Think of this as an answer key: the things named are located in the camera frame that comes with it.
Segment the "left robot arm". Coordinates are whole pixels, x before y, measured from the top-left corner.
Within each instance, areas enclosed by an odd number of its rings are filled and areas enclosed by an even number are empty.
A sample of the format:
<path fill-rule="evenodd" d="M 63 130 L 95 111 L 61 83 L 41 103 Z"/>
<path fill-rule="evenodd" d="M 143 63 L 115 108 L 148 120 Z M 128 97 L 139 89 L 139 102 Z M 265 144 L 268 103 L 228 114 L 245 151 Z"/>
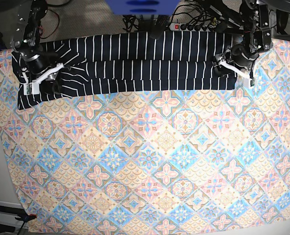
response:
<path fill-rule="evenodd" d="M 255 0 L 244 0 L 240 6 L 243 40 L 236 45 L 226 46 L 215 55 L 213 68 L 218 76 L 232 72 L 246 78 L 253 77 L 253 67 L 260 53 L 272 47 L 268 6 Z"/>

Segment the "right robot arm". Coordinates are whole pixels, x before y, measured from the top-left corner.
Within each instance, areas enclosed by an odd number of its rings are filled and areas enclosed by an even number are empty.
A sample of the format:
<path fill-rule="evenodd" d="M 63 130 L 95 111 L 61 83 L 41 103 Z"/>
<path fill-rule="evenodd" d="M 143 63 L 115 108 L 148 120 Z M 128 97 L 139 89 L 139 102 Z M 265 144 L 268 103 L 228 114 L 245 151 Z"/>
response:
<path fill-rule="evenodd" d="M 12 47 L 19 54 L 19 75 L 23 77 L 23 94 L 60 94 L 59 71 L 65 66 L 58 62 L 56 52 L 45 51 L 40 44 L 41 19 L 48 6 L 45 0 L 27 0 L 20 4 Z"/>

